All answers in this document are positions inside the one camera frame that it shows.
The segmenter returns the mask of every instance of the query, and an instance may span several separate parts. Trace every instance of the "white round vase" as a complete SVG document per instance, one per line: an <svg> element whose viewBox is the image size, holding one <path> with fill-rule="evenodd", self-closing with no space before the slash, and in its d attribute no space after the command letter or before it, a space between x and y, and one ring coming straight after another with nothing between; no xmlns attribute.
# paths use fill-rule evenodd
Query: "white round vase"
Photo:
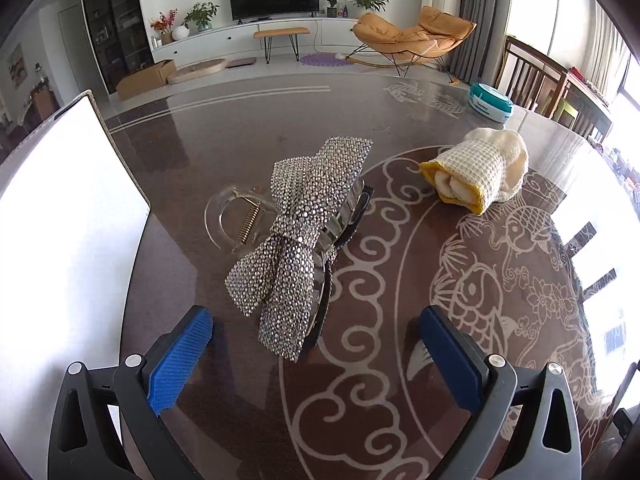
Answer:
<svg viewBox="0 0 640 480"><path fill-rule="evenodd" d="M185 25L179 25L178 27L174 28L174 31L171 33L171 35L174 37L175 41L179 41L188 37L189 32L189 29Z"/></svg>

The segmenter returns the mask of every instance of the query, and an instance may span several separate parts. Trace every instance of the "plant pot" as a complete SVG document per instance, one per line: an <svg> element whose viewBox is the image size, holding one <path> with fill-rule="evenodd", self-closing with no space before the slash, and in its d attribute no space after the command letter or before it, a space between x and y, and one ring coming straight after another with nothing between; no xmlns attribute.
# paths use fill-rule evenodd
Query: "plant pot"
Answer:
<svg viewBox="0 0 640 480"><path fill-rule="evenodd" d="M174 40L179 41L183 40L184 38L188 38L189 32L189 29L185 25L179 25L178 27L174 28L174 31L171 33L171 35Z"/></svg>
<svg viewBox="0 0 640 480"><path fill-rule="evenodd" d="M160 40L162 41L163 45L168 45L169 43L174 42L174 38L171 37L170 32L163 32L162 34L160 34Z"/></svg>

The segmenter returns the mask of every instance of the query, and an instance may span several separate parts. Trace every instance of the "teal lid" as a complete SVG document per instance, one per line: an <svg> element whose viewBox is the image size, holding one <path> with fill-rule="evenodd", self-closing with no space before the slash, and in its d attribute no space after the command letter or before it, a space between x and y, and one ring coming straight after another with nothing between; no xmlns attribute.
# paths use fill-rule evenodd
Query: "teal lid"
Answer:
<svg viewBox="0 0 640 480"><path fill-rule="evenodd" d="M469 93L485 103L491 105L503 112L511 113L513 111L513 102L506 95L501 94L495 88L484 83L473 83L469 89Z"/></svg>

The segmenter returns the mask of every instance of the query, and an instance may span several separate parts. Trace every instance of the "gold spring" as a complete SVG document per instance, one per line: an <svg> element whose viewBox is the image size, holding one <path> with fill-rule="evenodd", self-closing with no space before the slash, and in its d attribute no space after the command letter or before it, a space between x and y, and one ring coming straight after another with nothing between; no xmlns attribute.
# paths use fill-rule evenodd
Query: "gold spring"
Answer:
<svg viewBox="0 0 640 480"><path fill-rule="evenodd" d="M244 219L244 223L240 228L240 232L238 233L238 242L240 242L242 245L246 245L246 241L249 239L251 229L254 228L255 220L258 218L258 214L260 213L260 202L253 202L252 200L249 200L245 197L242 197L242 199L251 204L251 209L247 213L247 216Z"/></svg>

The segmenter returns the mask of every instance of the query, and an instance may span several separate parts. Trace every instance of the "purple mat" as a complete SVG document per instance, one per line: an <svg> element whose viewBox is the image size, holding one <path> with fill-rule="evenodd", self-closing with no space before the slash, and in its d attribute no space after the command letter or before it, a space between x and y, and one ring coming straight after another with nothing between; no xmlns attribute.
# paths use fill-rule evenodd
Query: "purple mat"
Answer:
<svg viewBox="0 0 640 480"><path fill-rule="evenodd" d="M311 66L347 66L351 63L337 59L335 54L307 54L300 58L300 63Z"/></svg>

